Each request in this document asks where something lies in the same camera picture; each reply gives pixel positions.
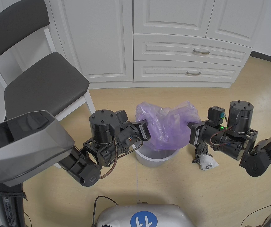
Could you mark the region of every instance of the white logo symbol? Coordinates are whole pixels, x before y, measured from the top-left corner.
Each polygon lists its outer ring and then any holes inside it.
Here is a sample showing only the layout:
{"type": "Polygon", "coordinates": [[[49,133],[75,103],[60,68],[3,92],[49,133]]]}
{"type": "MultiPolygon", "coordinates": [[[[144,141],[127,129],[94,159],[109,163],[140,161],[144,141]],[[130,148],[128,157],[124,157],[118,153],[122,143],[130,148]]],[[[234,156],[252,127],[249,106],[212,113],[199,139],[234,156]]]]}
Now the white logo symbol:
{"type": "MultiPolygon", "coordinates": [[[[143,226],[143,224],[140,224],[139,222],[138,222],[138,217],[136,217],[135,218],[135,221],[136,221],[136,227],[142,227],[143,226]]],[[[152,225],[152,222],[150,222],[149,223],[149,221],[148,221],[148,217],[147,216],[145,216],[145,224],[146,224],[146,227],[149,227],[150,225],[152,225]]]]}

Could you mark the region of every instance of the light wood floor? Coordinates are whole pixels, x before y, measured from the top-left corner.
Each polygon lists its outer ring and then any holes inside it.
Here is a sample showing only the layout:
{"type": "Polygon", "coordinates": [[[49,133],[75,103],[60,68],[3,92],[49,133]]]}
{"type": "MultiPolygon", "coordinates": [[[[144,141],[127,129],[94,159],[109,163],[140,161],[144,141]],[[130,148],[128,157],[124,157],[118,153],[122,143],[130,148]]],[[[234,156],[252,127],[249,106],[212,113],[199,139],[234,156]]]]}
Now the light wood floor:
{"type": "MultiPolygon", "coordinates": [[[[271,136],[271,62],[249,58],[231,88],[127,88],[90,91],[96,109],[126,110],[135,120],[135,107],[147,101],[162,107],[175,107],[189,100],[202,120],[211,106],[228,112],[233,100],[254,105],[251,128],[258,141],[271,136]]],[[[89,112],[85,105],[61,121],[78,148],[91,137],[89,112]]],[[[106,195],[121,205],[137,202],[171,203],[181,206],[198,227],[239,227],[243,218],[271,204],[271,165],[258,178],[247,175],[239,162],[221,152],[213,152],[219,167],[202,171],[192,164],[194,147],[184,147],[178,155],[158,168],[146,168],[134,154],[122,158],[113,173],[93,187],[79,185],[64,170],[50,167],[24,183],[28,202],[25,211],[33,227],[84,226],[92,224],[93,203],[106,195]]],[[[112,204],[100,199],[97,214],[112,204]]],[[[252,214],[244,222],[261,225],[271,207],[252,214]]]]}

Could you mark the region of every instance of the blue round sticker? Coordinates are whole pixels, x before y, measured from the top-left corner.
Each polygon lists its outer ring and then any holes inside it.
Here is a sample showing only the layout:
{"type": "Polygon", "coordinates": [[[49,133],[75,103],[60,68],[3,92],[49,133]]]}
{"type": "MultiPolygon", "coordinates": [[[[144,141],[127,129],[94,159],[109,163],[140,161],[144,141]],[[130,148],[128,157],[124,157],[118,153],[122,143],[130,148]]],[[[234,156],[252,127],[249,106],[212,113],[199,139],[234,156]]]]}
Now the blue round sticker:
{"type": "Polygon", "coordinates": [[[156,227],[156,216],[148,211],[141,211],[134,214],[130,220],[131,227],[156,227]]]}

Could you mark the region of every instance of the translucent plastic bag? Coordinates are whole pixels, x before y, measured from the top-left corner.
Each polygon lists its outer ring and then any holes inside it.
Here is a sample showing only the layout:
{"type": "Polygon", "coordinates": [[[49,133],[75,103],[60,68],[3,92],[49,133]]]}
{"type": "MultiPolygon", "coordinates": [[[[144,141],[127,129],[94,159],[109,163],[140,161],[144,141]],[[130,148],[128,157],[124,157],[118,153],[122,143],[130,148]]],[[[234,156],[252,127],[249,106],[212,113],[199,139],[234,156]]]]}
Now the translucent plastic bag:
{"type": "Polygon", "coordinates": [[[147,119],[151,134],[148,145],[156,151],[183,148],[190,140],[187,124],[201,122],[197,109],[189,101],[173,109],[143,102],[137,105],[135,117],[137,121],[147,119]]]}

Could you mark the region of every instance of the metal handle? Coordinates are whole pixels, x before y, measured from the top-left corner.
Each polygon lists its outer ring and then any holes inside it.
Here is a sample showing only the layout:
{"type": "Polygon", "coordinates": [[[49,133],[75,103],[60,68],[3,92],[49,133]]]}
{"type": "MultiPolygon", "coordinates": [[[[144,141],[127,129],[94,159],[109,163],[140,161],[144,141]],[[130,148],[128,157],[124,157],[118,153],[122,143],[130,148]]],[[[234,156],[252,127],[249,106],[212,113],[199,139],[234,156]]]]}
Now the metal handle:
{"type": "Polygon", "coordinates": [[[198,76],[201,73],[202,73],[201,71],[199,73],[191,73],[191,72],[186,71],[186,74],[188,74],[188,75],[194,75],[194,76],[198,76]]]}
{"type": "Polygon", "coordinates": [[[194,53],[199,53],[199,54],[210,54],[210,51],[204,52],[204,51],[197,51],[197,50],[193,50],[194,53]]]}

